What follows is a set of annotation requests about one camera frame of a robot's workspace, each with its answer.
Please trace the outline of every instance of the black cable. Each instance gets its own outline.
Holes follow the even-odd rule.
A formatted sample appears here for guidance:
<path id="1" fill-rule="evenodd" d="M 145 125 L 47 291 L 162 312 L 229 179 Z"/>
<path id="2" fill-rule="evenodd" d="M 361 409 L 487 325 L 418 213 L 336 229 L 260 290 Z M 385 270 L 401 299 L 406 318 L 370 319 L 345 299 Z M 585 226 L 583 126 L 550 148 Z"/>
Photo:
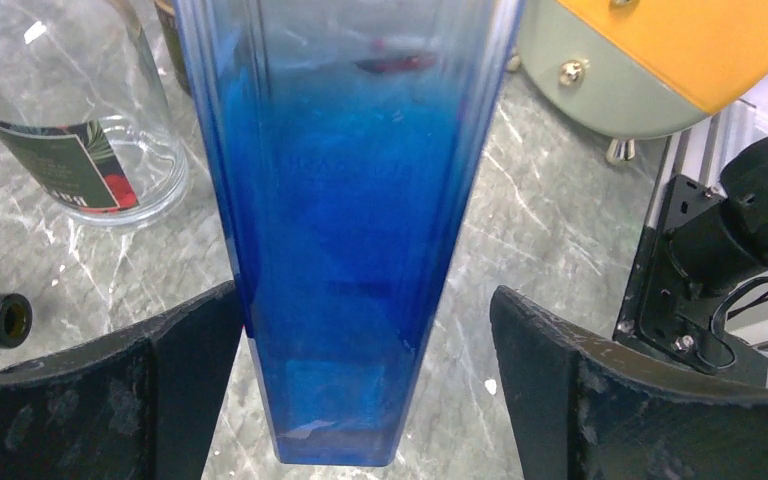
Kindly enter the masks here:
<path id="1" fill-rule="evenodd" d="M 743 285 L 735 288 L 717 307 L 717 310 L 714 311 L 714 315 L 711 317 L 711 323 L 708 326 L 708 330 L 710 330 L 711 333 L 717 337 L 722 338 L 722 335 L 726 333 L 726 314 L 729 310 L 731 310 L 731 307 L 733 307 L 738 300 L 743 298 L 744 295 L 767 283 L 768 277 L 755 277 Z"/>
<path id="2" fill-rule="evenodd" d="M 768 302 L 768 290 L 761 295 L 758 296 L 755 300 L 752 300 L 751 302 L 747 303 L 746 305 L 735 308 L 734 310 L 730 311 L 728 313 L 728 316 L 726 317 L 726 320 L 731 320 L 732 318 L 740 315 L 741 313 L 745 312 L 746 310 L 749 310 L 750 308 L 757 307 L 758 305 L 763 305 Z"/>

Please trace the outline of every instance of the bolt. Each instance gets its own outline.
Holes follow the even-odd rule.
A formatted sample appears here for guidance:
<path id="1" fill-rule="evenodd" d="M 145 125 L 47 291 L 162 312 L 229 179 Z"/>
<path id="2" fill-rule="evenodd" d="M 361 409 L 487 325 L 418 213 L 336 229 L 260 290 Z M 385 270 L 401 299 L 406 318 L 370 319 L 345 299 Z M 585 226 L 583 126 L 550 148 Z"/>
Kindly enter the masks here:
<path id="1" fill-rule="evenodd" d="M 705 189 L 705 198 L 714 198 L 715 195 L 720 194 L 720 187 L 716 185 L 711 185 L 710 187 Z"/>
<path id="2" fill-rule="evenodd" d="M 690 335 L 682 335 L 676 338 L 676 341 L 673 343 L 673 346 L 675 346 L 676 350 L 679 352 L 686 352 L 693 348 L 694 345 L 696 345 L 696 340 Z"/>
<path id="3" fill-rule="evenodd" d="M 570 60 L 561 65 L 558 73 L 558 82 L 565 87 L 571 87 L 584 78 L 584 64 L 577 60 Z"/>
<path id="4" fill-rule="evenodd" d="M 624 320 L 617 324 L 617 330 L 619 330 L 622 333 L 629 334 L 632 330 L 634 330 L 634 322 L 629 322 L 628 320 Z"/>

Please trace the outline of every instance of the table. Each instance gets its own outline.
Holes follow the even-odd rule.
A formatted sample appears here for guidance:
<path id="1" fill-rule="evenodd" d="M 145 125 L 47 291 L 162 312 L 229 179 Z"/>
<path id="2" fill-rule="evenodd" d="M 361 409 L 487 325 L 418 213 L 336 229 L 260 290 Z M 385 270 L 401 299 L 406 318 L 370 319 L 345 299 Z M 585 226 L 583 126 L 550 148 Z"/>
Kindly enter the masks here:
<path id="1" fill-rule="evenodd" d="M 24 345 L 0 351 L 0 368 L 140 321 L 231 278 L 191 100 L 175 83 L 151 2 L 135 3 L 189 150 L 191 189 L 147 229 L 82 226 L 0 144 L 0 291 L 28 296 L 36 319 Z M 278 463 L 243 344 L 204 478 L 522 478 L 490 296 L 505 284 L 610 334 L 664 142 L 640 142 L 640 158 L 625 168 L 603 160 L 607 143 L 564 118 L 522 74 L 507 77 L 393 464 Z"/>

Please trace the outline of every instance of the bottle bottom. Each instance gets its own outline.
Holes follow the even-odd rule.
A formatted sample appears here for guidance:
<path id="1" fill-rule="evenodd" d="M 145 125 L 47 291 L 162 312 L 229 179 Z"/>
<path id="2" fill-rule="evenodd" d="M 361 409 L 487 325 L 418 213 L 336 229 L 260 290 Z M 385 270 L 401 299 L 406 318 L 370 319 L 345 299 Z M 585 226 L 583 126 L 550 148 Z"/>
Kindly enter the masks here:
<path id="1" fill-rule="evenodd" d="M 63 211 L 76 221 L 97 227 L 144 228 L 162 218 L 177 206 L 189 188 L 189 159 L 181 152 L 181 161 L 175 162 L 165 185 L 147 202 L 128 210 L 113 213 L 87 213 L 63 206 Z"/>

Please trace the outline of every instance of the marble surface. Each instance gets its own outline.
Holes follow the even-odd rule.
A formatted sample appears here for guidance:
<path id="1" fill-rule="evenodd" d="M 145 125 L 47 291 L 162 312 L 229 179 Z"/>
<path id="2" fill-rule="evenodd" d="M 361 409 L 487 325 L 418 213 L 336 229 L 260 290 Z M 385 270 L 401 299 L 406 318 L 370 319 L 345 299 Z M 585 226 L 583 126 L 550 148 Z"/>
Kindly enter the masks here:
<path id="1" fill-rule="evenodd" d="M 0 144 L 0 291 L 27 295 L 36 313 L 27 342 L 0 351 L 0 368 L 96 338 L 231 278 L 190 99 L 175 83 L 150 2 L 135 3 L 189 148 L 190 191 L 144 230 L 81 226 Z M 664 144 L 643 143 L 640 158 L 618 169 L 603 160 L 607 143 L 565 119 L 523 75 L 507 77 L 393 464 L 278 463 L 243 344 L 204 478 L 522 478 L 487 318 L 490 296 L 505 284 L 609 334 Z"/>

